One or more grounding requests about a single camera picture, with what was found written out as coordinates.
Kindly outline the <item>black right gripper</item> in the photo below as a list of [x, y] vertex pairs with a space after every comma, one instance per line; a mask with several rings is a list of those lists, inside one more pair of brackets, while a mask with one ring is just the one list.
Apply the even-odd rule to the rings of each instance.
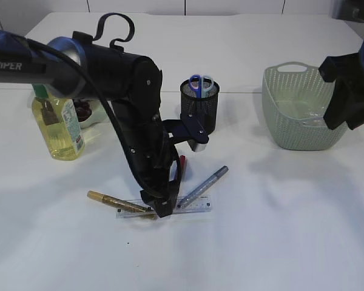
[[[318, 71], [324, 82], [345, 78], [357, 80], [364, 85], [364, 39], [357, 53], [327, 56]], [[344, 80], [336, 80], [323, 119], [331, 130], [344, 122], [351, 130], [364, 125], [364, 95]]]

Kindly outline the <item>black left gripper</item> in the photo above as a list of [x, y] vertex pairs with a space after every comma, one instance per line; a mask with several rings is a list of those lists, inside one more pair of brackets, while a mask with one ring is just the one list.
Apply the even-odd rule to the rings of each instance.
[[140, 195], [143, 203], [154, 209], [158, 217], [163, 218], [170, 216], [174, 212], [177, 203], [177, 197], [180, 191], [181, 181], [178, 179], [171, 180], [161, 189], [161, 197], [154, 197], [147, 191], [141, 190]]

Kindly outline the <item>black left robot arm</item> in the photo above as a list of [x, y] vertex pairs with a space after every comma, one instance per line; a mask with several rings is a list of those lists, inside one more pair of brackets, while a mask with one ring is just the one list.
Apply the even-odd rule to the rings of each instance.
[[178, 163], [160, 117], [162, 72], [147, 56], [95, 45], [89, 36], [42, 44], [0, 30], [0, 82], [41, 84], [57, 98], [97, 99], [118, 136], [141, 198], [159, 217], [173, 213]]

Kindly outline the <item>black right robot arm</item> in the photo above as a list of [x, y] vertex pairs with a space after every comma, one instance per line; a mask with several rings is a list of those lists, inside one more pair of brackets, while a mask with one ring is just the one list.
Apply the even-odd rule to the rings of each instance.
[[[364, 24], [364, 1], [340, 1], [334, 5], [336, 19]], [[334, 91], [323, 119], [336, 129], [345, 123], [351, 130], [364, 124], [364, 39], [356, 53], [328, 56], [318, 68], [324, 82]]]

